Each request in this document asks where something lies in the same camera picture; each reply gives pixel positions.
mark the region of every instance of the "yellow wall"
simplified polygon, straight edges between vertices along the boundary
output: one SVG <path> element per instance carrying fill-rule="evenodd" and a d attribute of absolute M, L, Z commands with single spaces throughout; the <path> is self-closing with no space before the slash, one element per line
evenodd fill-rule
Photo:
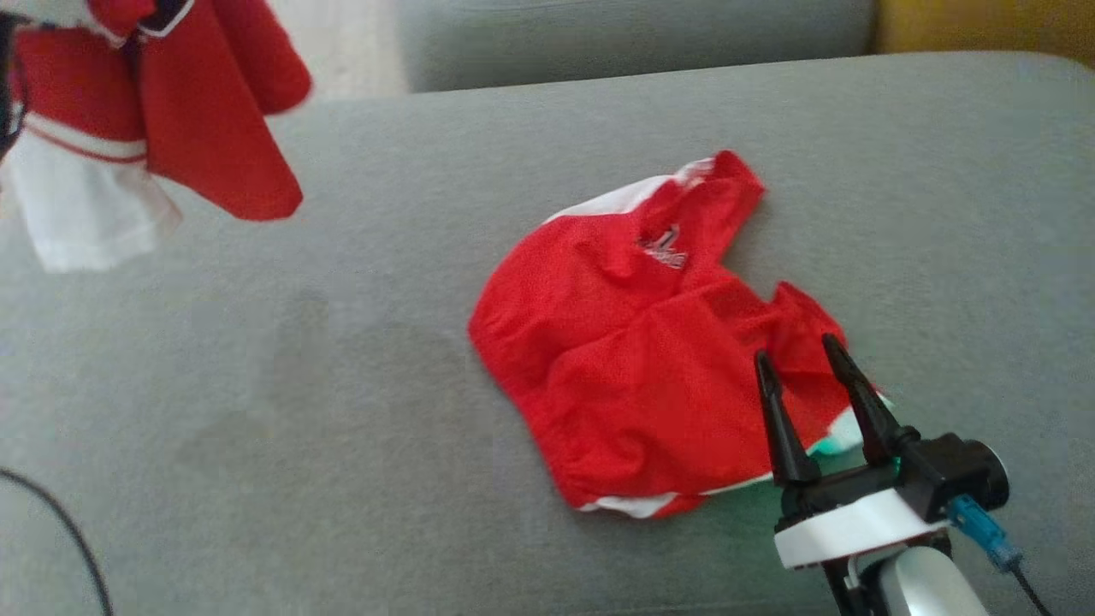
<path fill-rule="evenodd" d="M 879 0 L 879 53 L 1029 49 L 1095 67 L 1095 0 Z"/>

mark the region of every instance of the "cable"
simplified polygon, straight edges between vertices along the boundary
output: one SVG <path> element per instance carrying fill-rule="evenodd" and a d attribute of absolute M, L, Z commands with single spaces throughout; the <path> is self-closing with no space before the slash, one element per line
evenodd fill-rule
<path fill-rule="evenodd" d="M 111 595 L 106 591 L 106 581 L 103 580 L 103 573 L 99 569 L 95 556 L 91 554 L 91 548 L 88 547 L 88 542 L 83 538 L 83 534 L 80 533 L 80 528 L 76 525 L 76 522 L 72 521 L 72 516 L 65 511 L 61 503 L 53 495 L 50 495 L 48 490 L 26 477 L 23 477 L 13 470 L 0 468 L 0 478 L 7 479 L 18 486 L 22 486 L 34 496 L 45 501 L 45 503 L 49 505 L 49 509 L 54 510 L 54 513 L 57 514 L 57 518 L 65 525 L 69 535 L 72 536 L 72 541 L 76 542 L 77 547 L 80 548 L 80 555 L 83 557 L 83 562 L 88 566 L 88 573 L 91 574 L 91 581 L 95 584 L 95 594 L 99 595 L 99 605 L 103 608 L 103 616 L 114 616 L 114 608 L 111 606 Z"/>
<path fill-rule="evenodd" d="M 1038 593 L 1034 592 L 1034 589 L 1030 586 L 1030 582 L 1027 581 L 1026 576 L 1023 574 L 1023 570 L 1019 569 L 1017 562 L 1014 566 L 1012 566 L 1012 573 L 1015 574 L 1015 581 L 1017 581 L 1019 583 L 1019 586 L 1023 588 L 1023 592 L 1027 594 L 1027 597 L 1030 600 L 1030 603 L 1034 604 L 1034 607 L 1035 609 L 1038 611 L 1038 614 L 1040 614 L 1041 616 L 1052 616 L 1052 614 L 1049 613 L 1049 608 L 1046 607 L 1046 604 L 1042 603 L 1041 598 L 1038 597 Z"/>
<path fill-rule="evenodd" d="M 1014 573 L 1027 598 L 1038 609 L 1041 616 L 1051 616 L 1046 604 L 1038 597 L 1038 593 L 1030 588 L 1030 582 L 1019 569 L 1019 561 L 1023 560 L 1023 553 L 1007 539 L 1007 533 L 989 515 L 989 512 L 981 509 L 969 495 L 956 497 L 947 507 L 947 518 L 956 528 L 973 539 L 981 546 L 989 560 L 996 566 L 1001 573 Z"/>

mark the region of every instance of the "floor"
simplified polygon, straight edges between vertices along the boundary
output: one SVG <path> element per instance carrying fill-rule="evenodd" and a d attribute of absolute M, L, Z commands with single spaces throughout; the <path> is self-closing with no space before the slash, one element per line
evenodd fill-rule
<path fill-rule="evenodd" d="M 394 7 L 399 0 L 269 0 L 315 79 L 315 100 L 407 93 Z"/>

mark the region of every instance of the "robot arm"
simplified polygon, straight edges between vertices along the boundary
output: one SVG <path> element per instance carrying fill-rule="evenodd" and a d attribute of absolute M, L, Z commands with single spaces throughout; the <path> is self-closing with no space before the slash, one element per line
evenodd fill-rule
<path fill-rule="evenodd" d="M 1022 554 L 987 513 L 1010 495 L 992 450 L 954 433 L 925 440 L 899 425 L 837 337 L 825 336 L 822 345 L 848 391 L 866 461 L 828 476 L 795 433 L 766 353 L 756 358 L 772 476 L 783 488 L 775 546 L 784 567 L 821 567 L 842 616 L 987 614 L 949 558 L 947 528 L 955 525 L 1027 590 Z"/>

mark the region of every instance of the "red and white shirt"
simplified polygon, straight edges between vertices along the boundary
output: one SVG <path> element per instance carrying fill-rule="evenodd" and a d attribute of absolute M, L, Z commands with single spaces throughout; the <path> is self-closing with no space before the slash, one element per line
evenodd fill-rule
<path fill-rule="evenodd" d="M 762 193 L 723 151 L 558 212 L 491 277 L 471 339 L 572 507 L 666 516 L 766 478 L 759 349 L 806 446 L 858 441 L 821 346 L 840 326 L 721 264 Z"/>
<path fill-rule="evenodd" d="M 0 0 L 21 30 L 10 81 L 27 109 L 3 162 L 47 269 L 102 269 L 181 216 L 152 174 L 249 220 L 291 214 L 300 186 L 264 114 L 299 104 L 308 69 L 265 0 Z"/>

